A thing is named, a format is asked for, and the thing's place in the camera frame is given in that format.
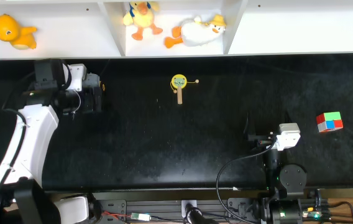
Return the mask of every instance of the rubik's cube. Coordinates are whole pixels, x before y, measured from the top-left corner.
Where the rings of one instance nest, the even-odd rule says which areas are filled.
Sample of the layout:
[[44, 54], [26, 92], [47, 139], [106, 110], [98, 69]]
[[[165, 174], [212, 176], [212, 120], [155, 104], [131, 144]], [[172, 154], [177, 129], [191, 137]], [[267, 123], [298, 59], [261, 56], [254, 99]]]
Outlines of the rubik's cube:
[[344, 127], [339, 112], [323, 113], [316, 117], [319, 132], [335, 131]]

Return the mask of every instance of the yellow plush duck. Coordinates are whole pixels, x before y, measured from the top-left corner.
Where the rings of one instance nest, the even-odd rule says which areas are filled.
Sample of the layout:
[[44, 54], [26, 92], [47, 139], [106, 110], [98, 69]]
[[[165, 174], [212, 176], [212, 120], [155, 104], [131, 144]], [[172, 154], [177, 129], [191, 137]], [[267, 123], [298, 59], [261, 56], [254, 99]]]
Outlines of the yellow plush duck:
[[150, 27], [153, 34], [161, 34], [163, 29], [156, 27], [154, 24], [154, 11], [158, 11], [160, 6], [157, 2], [130, 2], [130, 10], [123, 18], [123, 23], [126, 26], [135, 24], [138, 31], [132, 35], [135, 40], [142, 40], [144, 29]]
[[18, 50], [35, 49], [33, 32], [35, 27], [21, 27], [11, 16], [4, 14], [0, 16], [0, 40], [10, 42]]

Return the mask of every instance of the black table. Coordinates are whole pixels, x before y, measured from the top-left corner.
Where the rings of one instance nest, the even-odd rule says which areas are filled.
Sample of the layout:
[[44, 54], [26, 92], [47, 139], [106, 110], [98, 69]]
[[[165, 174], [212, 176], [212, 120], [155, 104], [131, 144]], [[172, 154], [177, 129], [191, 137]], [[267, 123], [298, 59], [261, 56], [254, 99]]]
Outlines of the black table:
[[[223, 164], [251, 153], [242, 134], [249, 111], [262, 134], [276, 131], [286, 112], [298, 123], [301, 139], [285, 157], [305, 167], [308, 187], [353, 187], [353, 54], [107, 62], [68, 61], [101, 73], [106, 111], [60, 118], [45, 190], [213, 188]], [[10, 79], [31, 66], [0, 62], [0, 107]], [[177, 73], [199, 79], [183, 89], [182, 105], [170, 88]], [[344, 129], [320, 134], [316, 116], [330, 111], [341, 112]], [[14, 122], [0, 112], [0, 161]], [[233, 164], [221, 187], [264, 189], [262, 166], [261, 157]]]

